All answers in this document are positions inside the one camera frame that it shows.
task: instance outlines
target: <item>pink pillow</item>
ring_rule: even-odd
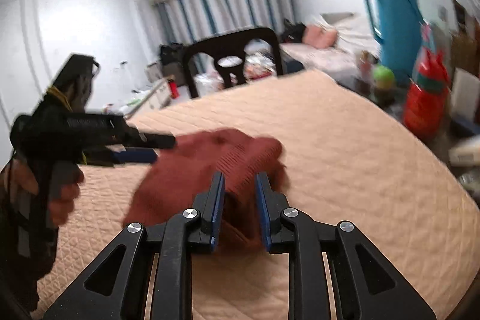
[[[316,49],[327,49],[337,42],[337,35],[335,29],[327,31],[321,26],[309,25],[305,29],[302,42]]]
[[[323,27],[318,25],[307,25],[303,33],[302,42],[306,45],[315,46],[317,39],[323,34]]]

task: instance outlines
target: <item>hand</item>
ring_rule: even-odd
[[[25,191],[28,191],[30,194],[37,195],[38,183],[28,166],[19,160],[12,160],[12,163],[9,163],[9,165],[10,164],[13,164],[11,168],[10,179],[10,201],[14,202],[18,191],[18,186],[23,188]],[[7,181],[9,170],[10,167],[7,165],[3,171],[3,184],[5,189],[8,186]],[[63,186],[61,189],[61,198],[49,202],[49,210],[52,217],[52,222],[55,226],[62,226],[65,224],[68,220],[69,214],[74,211],[74,200],[80,195],[80,187],[78,184],[82,183],[83,181],[85,181],[85,177],[79,170],[76,183]]]

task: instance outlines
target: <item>blue and white curtain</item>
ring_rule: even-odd
[[[296,22],[292,0],[150,0],[158,9],[167,43],[190,44],[243,28],[283,31],[283,19]],[[202,62],[196,61],[200,72]]]

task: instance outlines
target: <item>wooden chair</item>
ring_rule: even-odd
[[[198,90],[195,86],[194,78],[191,75],[189,63],[191,59],[199,53],[205,53],[213,57],[213,65],[222,77],[225,88],[233,87],[230,74],[234,74],[237,77],[237,85],[246,84],[247,81],[243,75],[246,58],[245,47],[252,40],[263,40],[267,44],[270,44],[277,75],[284,75],[278,38],[272,29],[253,28],[227,33],[222,36],[215,36],[199,41],[185,48],[182,56],[182,66],[190,97],[198,98]],[[238,57],[241,63],[232,67],[222,67],[218,63],[219,60],[228,56]]]

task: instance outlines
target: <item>red towel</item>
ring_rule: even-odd
[[[282,144],[272,138],[252,138],[236,129],[219,129],[177,137],[177,146],[162,151],[140,183],[124,226],[151,226],[188,209],[195,195],[208,190],[213,174],[225,176],[225,206],[220,229],[222,250],[258,250],[262,246],[255,201],[255,175],[265,171],[279,190],[284,166],[278,161]]]

